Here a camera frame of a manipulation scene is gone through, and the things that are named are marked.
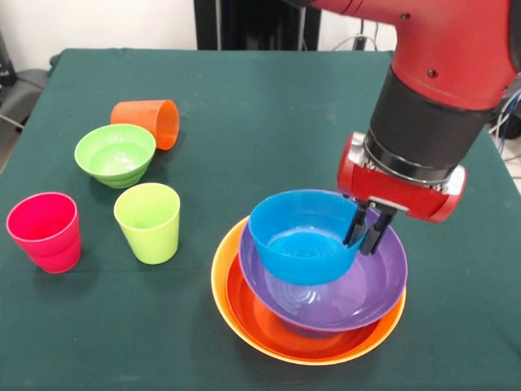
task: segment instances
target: orange cup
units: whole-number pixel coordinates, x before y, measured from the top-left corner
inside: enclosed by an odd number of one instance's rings
[[[132,124],[145,128],[157,148],[168,150],[179,135],[179,111],[172,100],[119,102],[112,109],[111,124]]]

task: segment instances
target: white wall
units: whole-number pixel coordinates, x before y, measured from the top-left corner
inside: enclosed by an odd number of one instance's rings
[[[0,0],[0,29],[16,71],[67,47],[197,48],[192,0]]]
[[[364,34],[374,38],[376,29],[375,22],[366,22]],[[320,51],[330,51],[344,39],[353,37],[360,32],[360,20],[348,16],[336,15],[324,11],[320,25],[320,37],[318,39],[318,49]],[[346,42],[339,47],[339,51],[351,50],[353,40]],[[379,51],[393,51],[396,48],[396,30],[388,24],[379,24],[376,45]],[[367,42],[366,50],[374,50],[371,42]]]

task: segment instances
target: blue bowl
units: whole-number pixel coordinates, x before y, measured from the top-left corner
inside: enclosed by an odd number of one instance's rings
[[[298,285],[344,275],[361,245],[342,242],[357,206],[340,194],[296,190],[273,195],[252,211],[249,229],[260,259],[275,278]]]

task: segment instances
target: table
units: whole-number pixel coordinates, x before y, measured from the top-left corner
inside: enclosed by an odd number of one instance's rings
[[[66,50],[0,177],[0,217],[25,196],[77,202],[84,252],[39,270],[0,231],[0,389],[521,389],[521,199],[486,134],[462,204],[434,226],[399,216],[408,298],[378,349],[334,367],[242,342],[210,288],[215,249],[279,191],[335,189],[344,140],[366,130],[388,53]],[[75,165],[82,135],[130,99],[174,99],[181,136],[142,182],[182,199],[177,255],[140,264],[112,216],[121,193]]]

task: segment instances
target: purple bowl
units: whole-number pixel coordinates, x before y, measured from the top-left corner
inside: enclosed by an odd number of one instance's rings
[[[376,222],[370,210],[367,222]],[[302,286],[274,278],[264,267],[247,224],[239,260],[250,289],[279,318],[315,332],[345,332],[381,319],[400,299],[407,280],[407,257],[388,227],[375,255],[357,254],[349,271],[323,285]]]

